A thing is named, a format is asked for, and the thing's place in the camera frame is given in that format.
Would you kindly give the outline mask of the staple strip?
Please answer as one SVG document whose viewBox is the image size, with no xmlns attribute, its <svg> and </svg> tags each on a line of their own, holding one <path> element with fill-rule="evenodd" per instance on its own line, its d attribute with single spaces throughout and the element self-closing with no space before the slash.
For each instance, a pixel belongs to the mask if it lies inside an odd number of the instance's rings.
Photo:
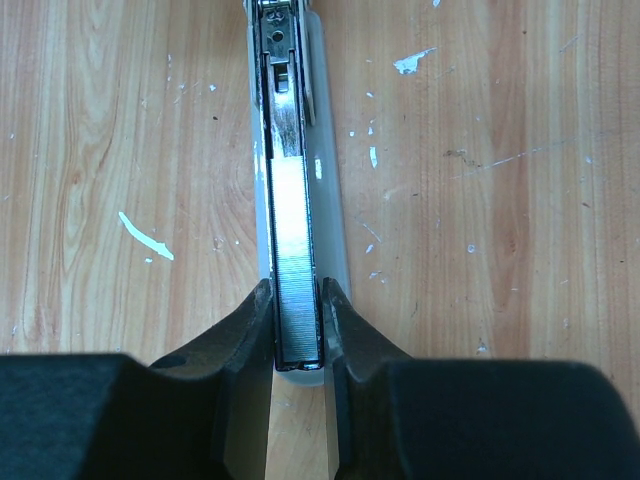
<svg viewBox="0 0 640 480">
<path fill-rule="evenodd" d="M 278 367 L 304 369 L 320 362 L 304 158 L 275 159 L 271 164 L 271 183 L 279 315 Z"/>
</svg>

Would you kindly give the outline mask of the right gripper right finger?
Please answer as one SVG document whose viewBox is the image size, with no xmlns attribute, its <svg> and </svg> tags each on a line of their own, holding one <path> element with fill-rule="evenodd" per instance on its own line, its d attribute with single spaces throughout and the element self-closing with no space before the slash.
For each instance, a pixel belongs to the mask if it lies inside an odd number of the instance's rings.
<svg viewBox="0 0 640 480">
<path fill-rule="evenodd" d="M 352 306 L 337 280 L 321 288 L 331 479 L 411 479 L 398 437 L 390 368 L 409 358 Z"/>
</svg>

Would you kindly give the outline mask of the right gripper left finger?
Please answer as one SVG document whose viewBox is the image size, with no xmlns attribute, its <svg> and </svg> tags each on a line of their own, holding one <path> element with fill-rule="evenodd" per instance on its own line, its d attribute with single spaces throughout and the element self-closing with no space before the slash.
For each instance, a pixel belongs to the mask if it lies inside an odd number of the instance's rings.
<svg viewBox="0 0 640 480">
<path fill-rule="evenodd" d="M 262 479 L 266 470 L 274 362 L 274 292 L 263 279 L 211 328 L 150 365 L 190 385 L 212 385 L 205 404 L 205 459 L 230 479 Z"/>
</svg>

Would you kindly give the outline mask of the black silver stapler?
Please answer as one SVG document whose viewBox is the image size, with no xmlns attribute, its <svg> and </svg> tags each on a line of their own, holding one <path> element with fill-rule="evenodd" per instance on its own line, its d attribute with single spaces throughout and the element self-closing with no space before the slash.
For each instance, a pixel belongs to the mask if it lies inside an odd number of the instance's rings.
<svg viewBox="0 0 640 480">
<path fill-rule="evenodd" d="M 246 1 L 258 270 L 274 289 L 274 367 L 302 386 L 324 382 L 325 278 L 351 291 L 324 29 L 308 1 Z M 308 178 L 320 362 L 278 367 L 279 315 L 271 164 L 302 156 Z"/>
</svg>

